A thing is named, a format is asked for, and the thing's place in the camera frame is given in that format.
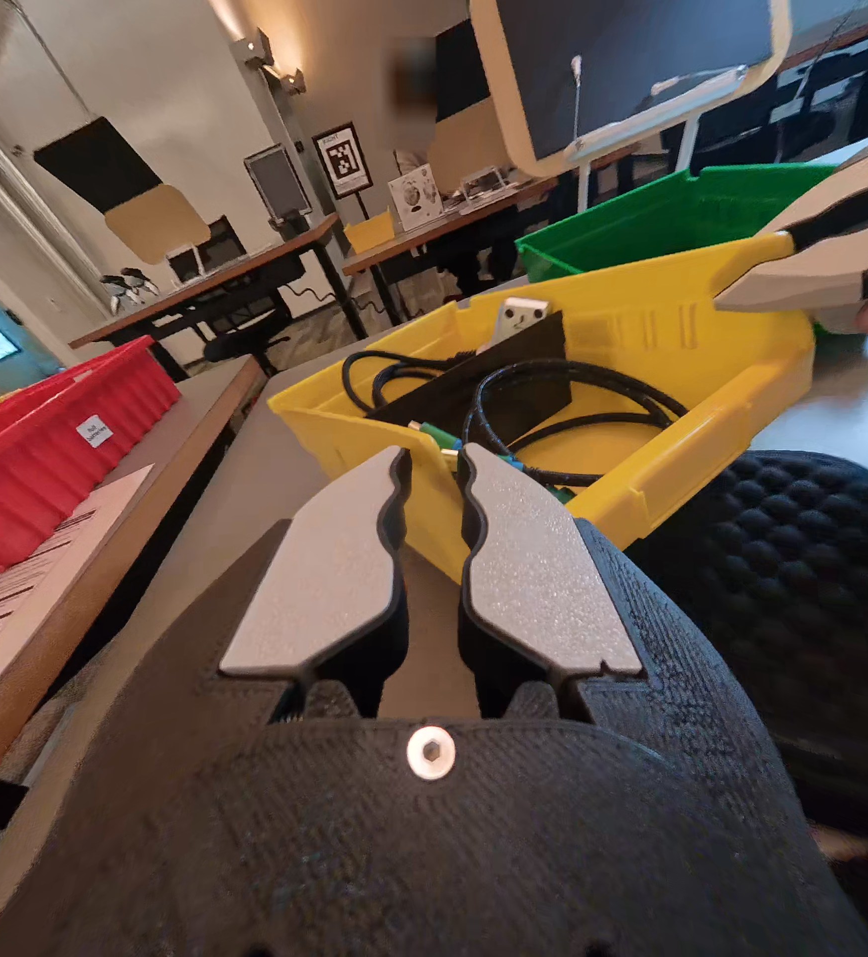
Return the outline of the square marker sign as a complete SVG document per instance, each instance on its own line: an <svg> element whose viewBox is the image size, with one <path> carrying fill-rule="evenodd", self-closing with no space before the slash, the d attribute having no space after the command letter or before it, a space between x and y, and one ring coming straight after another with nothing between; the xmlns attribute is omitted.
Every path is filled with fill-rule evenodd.
<svg viewBox="0 0 868 957"><path fill-rule="evenodd" d="M311 141L334 199L341 200L373 186L353 122L318 133Z"/></svg>

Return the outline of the black and tan wall panel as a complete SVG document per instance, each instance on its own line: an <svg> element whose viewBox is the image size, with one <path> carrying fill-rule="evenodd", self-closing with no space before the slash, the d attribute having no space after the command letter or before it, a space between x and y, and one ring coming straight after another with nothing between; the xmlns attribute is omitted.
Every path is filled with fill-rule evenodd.
<svg viewBox="0 0 868 957"><path fill-rule="evenodd" d="M490 167L513 168L469 19L435 39L436 124L428 161L443 192Z"/></svg>
<svg viewBox="0 0 868 957"><path fill-rule="evenodd" d="M191 202L162 181L106 118L34 150L32 158L100 212L109 231L146 264L211 237Z"/></svg>

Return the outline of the green plastic bin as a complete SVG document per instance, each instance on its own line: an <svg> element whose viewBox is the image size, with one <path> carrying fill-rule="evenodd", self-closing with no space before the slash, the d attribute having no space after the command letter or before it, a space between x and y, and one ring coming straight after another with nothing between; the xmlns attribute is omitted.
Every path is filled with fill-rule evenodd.
<svg viewBox="0 0 868 957"><path fill-rule="evenodd" d="M517 240L533 283L749 238L834 163L709 166L669 174Z"/></svg>

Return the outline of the black board with tan rim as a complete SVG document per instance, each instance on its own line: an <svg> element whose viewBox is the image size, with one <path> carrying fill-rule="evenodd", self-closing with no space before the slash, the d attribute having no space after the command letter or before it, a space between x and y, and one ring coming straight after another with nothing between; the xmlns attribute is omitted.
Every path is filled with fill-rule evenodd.
<svg viewBox="0 0 868 957"><path fill-rule="evenodd" d="M573 56L584 135L643 109L668 78L746 66L722 105L748 95L792 39L786 1L471 1L469 18L509 156L541 178L574 168L562 157L574 137Z"/></svg>

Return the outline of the wooden side table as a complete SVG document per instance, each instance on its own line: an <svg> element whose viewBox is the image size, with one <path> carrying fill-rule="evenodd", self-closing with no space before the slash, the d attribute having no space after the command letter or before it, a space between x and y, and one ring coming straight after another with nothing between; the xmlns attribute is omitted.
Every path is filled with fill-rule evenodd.
<svg viewBox="0 0 868 957"><path fill-rule="evenodd" d="M0 626L0 762L232 416L260 388L247 358L179 385L180 399L105 477L61 550Z"/></svg>

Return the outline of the printed paper sheet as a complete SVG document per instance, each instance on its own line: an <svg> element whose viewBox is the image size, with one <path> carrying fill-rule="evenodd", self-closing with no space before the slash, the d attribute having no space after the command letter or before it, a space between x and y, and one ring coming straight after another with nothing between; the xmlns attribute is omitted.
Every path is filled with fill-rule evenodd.
<svg viewBox="0 0 868 957"><path fill-rule="evenodd" d="M0 676L88 568L151 469L94 490L33 555L0 572Z"/></svg>

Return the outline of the grey hdmi switch adapter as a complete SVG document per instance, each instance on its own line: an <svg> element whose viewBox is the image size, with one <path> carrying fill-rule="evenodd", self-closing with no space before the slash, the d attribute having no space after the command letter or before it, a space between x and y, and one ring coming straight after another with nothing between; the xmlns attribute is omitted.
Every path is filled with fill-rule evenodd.
<svg viewBox="0 0 868 957"><path fill-rule="evenodd" d="M550 303L531 298L508 297L501 304L490 338L478 346L476 354L508 341L512 336L546 318Z"/></svg>

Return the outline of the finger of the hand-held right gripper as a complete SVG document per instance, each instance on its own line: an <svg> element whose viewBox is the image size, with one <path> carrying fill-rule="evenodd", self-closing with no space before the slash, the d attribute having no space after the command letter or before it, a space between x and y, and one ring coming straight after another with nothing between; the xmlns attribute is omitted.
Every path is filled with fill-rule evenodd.
<svg viewBox="0 0 868 957"><path fill-rule="evenodd" d="M755 266L715 297L720 310L802 310L821 324L856 315L868 300L868 232L828 238L791 257Z"/></svg>
<svg viewBox="0 0 868 957"><path fill-rule="evenodd" d="M759 234L788 233L798 251L868 228L868 145L795 200Z"/></svg>

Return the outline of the wall lamp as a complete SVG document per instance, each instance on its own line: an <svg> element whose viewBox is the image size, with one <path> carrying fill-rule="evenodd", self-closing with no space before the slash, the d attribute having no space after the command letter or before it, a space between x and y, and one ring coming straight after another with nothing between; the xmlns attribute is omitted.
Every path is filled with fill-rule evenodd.
<svg viewBox="0 0 868 957"><path fill-rule="evenodd" d="M249 71L260 73L262 78L280 89L285 96L294 97L307 92L307 81L300 67L293 71L283 70L275 61L272 43L260 29L231 43L236 61Z"/></svg>

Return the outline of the small yellow box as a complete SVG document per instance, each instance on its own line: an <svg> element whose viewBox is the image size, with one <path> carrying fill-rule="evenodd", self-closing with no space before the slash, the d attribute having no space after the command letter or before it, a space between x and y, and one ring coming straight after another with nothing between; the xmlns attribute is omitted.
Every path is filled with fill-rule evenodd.
<svg viewBox="0 0 868 957"><path fill-rule="evenodd" d="M356 256L383 246L394 240L396 235L391 209L387 208L362 222L345 225L344 233Z"/></svg>

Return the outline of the wooden desk with black legs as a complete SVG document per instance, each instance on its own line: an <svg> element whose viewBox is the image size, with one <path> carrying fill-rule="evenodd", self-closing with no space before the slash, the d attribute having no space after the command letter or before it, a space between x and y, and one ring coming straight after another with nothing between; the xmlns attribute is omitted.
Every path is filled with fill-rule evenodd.
<svg viewBox="0 0 868 957"><path fill-rule="evenodd" d="M368 333L356 303L327 251L331 239L341 236L341 232L340 216L332 213L285 243L253 256L239 257L198 281L160 295L149 305L94 328L70 341L69 348L77 350L99 342L119 346L147 337L153 341L150 350L155 359L175 382L181 382L189 375L161 342L201 322L208 323L212 317L225 316L245 304L272 297L279 288L275 279L293 281L289 272L303 269L301 258L307 253L315 254L349 328L356 339L364 340Z"/></svg>
<svg viewBox="0 0 868 957"><path fill-rule="evenodd" d="M549 196L557 177L532 179L502 192L487 204L464 205L429 225L395 236L362 253L352 252L342 269L347 277L368 273L389 321L404 321L391 284L442 266L466 250L482 252L497 241L521 236L529 226L550 217Z"/></svg>

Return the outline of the black office chair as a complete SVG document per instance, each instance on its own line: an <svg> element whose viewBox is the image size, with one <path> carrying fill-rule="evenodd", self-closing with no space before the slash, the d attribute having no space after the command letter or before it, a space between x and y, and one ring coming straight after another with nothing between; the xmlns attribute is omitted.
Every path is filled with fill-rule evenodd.
<svg viewBox="0 0 868 957"><path fill-rule="evenodd" d="M278 373L269 358L274 344L287 341L284 330L293 322L291 311L278 288L255 301L201 320L213 338L203 347L202 358L220 364L243 356L253 357L267 378Z"/></svg>

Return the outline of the yellow plastic bin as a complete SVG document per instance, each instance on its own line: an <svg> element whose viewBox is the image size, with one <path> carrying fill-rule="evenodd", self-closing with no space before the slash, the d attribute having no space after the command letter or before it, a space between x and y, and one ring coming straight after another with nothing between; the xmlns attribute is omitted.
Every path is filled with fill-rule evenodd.
<svg viewBox="0 0 868 957"><path fill-rule="evenodd" d="M688 409L669 429L607 424L547 438L525 450L536 467L602 475L568 503L620 549L649 536L745 453L762 429L810 388L814 334L800 311L729 313L714 298L753 266L787 256L768 234L619 265L445 305L377 342L425 358L473 350L492 333L509 296L560 311L570 360L614 368ZM459 583L468 547L463 503L435 442L365 419L342 387L340 361L277 392L273 413L329 479L390 445L411 451L406 542Z"/></svg>

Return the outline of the white illustrated card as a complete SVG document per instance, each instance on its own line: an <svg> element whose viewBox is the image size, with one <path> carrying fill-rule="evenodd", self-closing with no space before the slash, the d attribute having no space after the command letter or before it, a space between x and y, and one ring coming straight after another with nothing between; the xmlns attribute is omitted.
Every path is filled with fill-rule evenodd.
<svg viewBox="0 0 868 957"><path fill-rule="evenodd" d="M388 182L404 233L425 229L444 216L440 191L429 163Z"/></svg>

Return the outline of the red plastic bin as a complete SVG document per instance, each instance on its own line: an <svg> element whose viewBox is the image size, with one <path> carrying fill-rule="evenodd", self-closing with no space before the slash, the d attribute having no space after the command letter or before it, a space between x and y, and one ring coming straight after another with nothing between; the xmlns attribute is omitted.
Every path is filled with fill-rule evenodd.
<svg viewBox="0 0 868 957"><path fill-rule="evenodd" d="M179 400L141 337L0 402L0 572L34 554Z"/></svg>

